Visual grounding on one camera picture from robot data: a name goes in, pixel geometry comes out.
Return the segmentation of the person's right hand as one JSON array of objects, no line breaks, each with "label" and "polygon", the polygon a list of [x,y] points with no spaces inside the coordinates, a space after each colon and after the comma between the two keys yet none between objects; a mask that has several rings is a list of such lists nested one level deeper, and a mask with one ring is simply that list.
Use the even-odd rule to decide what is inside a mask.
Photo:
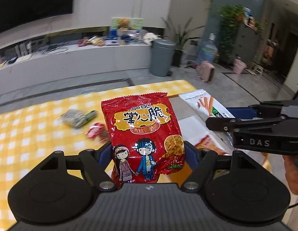
[{"label": "person's right hand", "polygon": [[294,163],[294,158],[283,156],[285,166],[285,178],[291,192],[298,196],[298,168]]}]

